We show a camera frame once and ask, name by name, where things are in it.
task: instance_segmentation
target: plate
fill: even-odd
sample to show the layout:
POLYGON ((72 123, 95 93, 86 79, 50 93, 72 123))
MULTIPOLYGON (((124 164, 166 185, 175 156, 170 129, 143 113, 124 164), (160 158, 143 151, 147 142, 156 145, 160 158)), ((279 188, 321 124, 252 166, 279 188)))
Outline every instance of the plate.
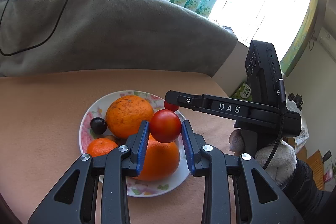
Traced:
MULTIPOLYGON (((163 106, 164 100, 162 98, 142 91, 124 90, 113 92, 105 95, 104 97, 101 97, 99 100, 94 102, 92 106, 89 107, 79 127, 79 149, 81 150, 82 154, 86 153, 86 149, 89 143, 92 142, 95 138, 97 138, 97 136, 93 133, 90 127, 90 121, 95 117, 105 118, 105 113, 108 107, 115 100, 125 95, 136 95, 144 98, 151 104, 151 106, 154 109, 154 112, 160 109, 164 109, 163 106)), ((181 112, 176 111, 175 113, 180 118, 181 122, 185 120, 181 112)), ((112 134, 111 131, 107 129, 102 136, 111 134, 112 134)), ((148 198, 151 196, 162 195, 175 189, 187 178, 190 172, 188 170, 188 165, 185 158, 181 135, 176 139, 175 143, 177 144, 180 151, 180 163, 177 170, 166 179, 159 181, 141 181, 127 177, 126 181, 127 181, 128 196, 148 198)))

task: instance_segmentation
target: cherry tomato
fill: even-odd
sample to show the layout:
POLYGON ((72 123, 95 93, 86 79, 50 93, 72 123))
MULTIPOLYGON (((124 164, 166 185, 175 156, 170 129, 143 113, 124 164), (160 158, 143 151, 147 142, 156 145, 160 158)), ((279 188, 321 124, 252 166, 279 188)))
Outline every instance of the cherry tomato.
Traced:
POLYGON ((173 142, 181 133, 181 121, 171 110, 161 109, 149 122, 149 132, 158 142, 173 142))
POLYGON ((163 105, 165 106, 165 109, 169 109, 172 112, 175 112, 179 109, 180 106, 169 104, 166 100, 164 101, 163 105))

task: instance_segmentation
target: green box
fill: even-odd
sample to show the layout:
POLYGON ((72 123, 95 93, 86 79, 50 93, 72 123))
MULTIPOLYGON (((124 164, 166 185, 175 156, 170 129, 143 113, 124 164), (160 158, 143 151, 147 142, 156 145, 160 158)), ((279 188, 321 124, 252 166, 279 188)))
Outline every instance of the green box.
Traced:
POLYGON ((251 88, 246 82, 243 82, 231 98, 252 102, 251 88))

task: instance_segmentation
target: orange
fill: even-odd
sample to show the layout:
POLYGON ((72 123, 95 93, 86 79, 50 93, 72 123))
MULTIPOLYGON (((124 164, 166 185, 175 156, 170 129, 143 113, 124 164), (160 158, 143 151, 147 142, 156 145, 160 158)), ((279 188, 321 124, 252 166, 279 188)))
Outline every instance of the orange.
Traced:
POLYGON ((180 162, 180 152, 176 143, 160 143, 149 136, 143 169, 135 179, 160 180, 175 172, 180 162))
POLYGON ((90 142, 86 152, 92 157, 108 154, 112 149, 115 149, 118 145, 109 139, 99 138, 90 142))
POLYGON ((142 120, 150 121, 154 110, 144 98, 126 95, 115 100, 106 111, 106 123, 111 132, 121 139, 138 133, 142 120))

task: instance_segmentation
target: table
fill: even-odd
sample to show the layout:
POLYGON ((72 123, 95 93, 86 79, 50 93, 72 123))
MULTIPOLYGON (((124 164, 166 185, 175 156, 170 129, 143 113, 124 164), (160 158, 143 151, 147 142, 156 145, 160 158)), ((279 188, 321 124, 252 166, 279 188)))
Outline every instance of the table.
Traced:
MULTIPOLYGON (((209 76, 192 72, 120 69, 0 77, 0 193, 23 224, 80 156, 78 130, 88 107, 118 90, 140 90, 162 98, 168 90, 226 96, 209 76)), ((181 112, 195 133, 228 153, 234 121, 190 109, 181 112)), ((203 196, 204 178, 189 176, 162 196, 129 197, 131 223, 200 223, 203 196)), ((100 223, 100 197, 96 223, 100 223)), ((233 192, 231 214, 235 223, 233 192)))

